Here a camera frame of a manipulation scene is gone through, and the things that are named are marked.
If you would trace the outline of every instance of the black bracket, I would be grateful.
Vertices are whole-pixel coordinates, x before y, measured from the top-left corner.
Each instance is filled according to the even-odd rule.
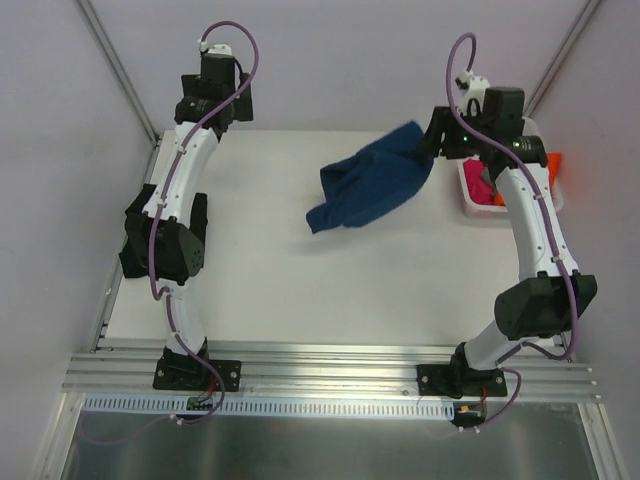
[[[474,370],[467,363],[464,343],[456,348],[449,364],[418,365],[418,392],[421,396],[459,399],[464,396],[506,397],[507,385],[501,370]]]
[[[239,360],[213,360],[208,358],[207,343],[198,352],[198,357],[206,361],[220,374],[226,392],[237,392],[242,378],[242,362]],[[202,392],[211,385],[211,372],[195,359],[172,352],[165,347],[156,364],[153,376],[155,390]],[[216,381],[215,390],[220,390]]]
[[[486,376],[460,383],[455,382],[453,367],[447,364],[418,365],[417,373],[418,392],[423,397],[481,397],[483,388],[487,390],[487,397],[507,396],[504,374],[500,370],[488,370]]]
[[[153,217],[142,213],[156,185],[145,184],[142,191],[125,210],[124,228],[127,243],[120,253],[125,278],[140,278],[148,274],[149,235]],[[189,227],[175,218],[160,220],[156,234],[156,274],[160,278],[184,285],[204,266],[207,234],[207,195],[196,193],[191,207]]]

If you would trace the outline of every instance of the mounting plate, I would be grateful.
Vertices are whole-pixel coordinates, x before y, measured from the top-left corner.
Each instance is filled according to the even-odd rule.
[[[417,366],[418,392],[421,396],[461,398],[462,396],[480,397],[482,387],[487,389],[487,397],[506,397],[507,385],[504,373],[500,370],[487,372],[485,378],[461,382],[456,385],[451,365],[426,364]]]
[[[242,362],[238,360],[215,360],[209,359],[209,364],[215,368],[224,382],[226,392],[237,392],[240,389],[240,378],[242,376]],[[209,386],[210,376],[199,377],[194,380],[192,376],[182,376],[172,371],[166,365],[165,358],[158,360],[156,371],[153,376],[153,388],[155,390],[173,390],[173,391],[203,391]],[[215,390],[219,391],[220,387],[216,382]]]

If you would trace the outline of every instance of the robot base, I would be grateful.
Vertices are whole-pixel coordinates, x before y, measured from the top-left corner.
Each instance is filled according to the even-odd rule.
[[[240,389],[242,362],[210,359],[206,341],[198,352],[198,357],[216,369],[222,377],[226,392],[237,392]],[[153,377],[155,390],[206,391],[210,385],[211,372],[208,369],[193,358],[174,353],[165,347]],[[217,381],[215,390],[220,390]]]
[[[487,397],[506,397],[504,374],[498,370],[473,370],[469,368],[464,353],[464,343],[458,345],[448,365],[426,364],[417,366],[418,391],[421,396],[438,396],[459,399],[464,396],[481,397],[486,389]]]

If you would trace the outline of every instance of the pink cloth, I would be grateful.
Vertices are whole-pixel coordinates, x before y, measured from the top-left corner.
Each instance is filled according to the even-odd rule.
[[[493,205],[493,188],[482,179],[484,165],[480,160],[467,160],[462,165],[471,200],[480,205]]]

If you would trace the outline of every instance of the orange object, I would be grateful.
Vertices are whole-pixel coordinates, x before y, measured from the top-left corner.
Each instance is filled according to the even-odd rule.
[[[560,163],[562,162],[562,154],[559,152],[551,152],[547,153],[547,160],[549,161],[549,183],[553,187],[553,184],[556,181],[556,177],[558,176],[558,170],[560,170]],[[493,204],[504,207],[504,200],[502,199],[502,195],[496,192],[496,196],[493,198]]]

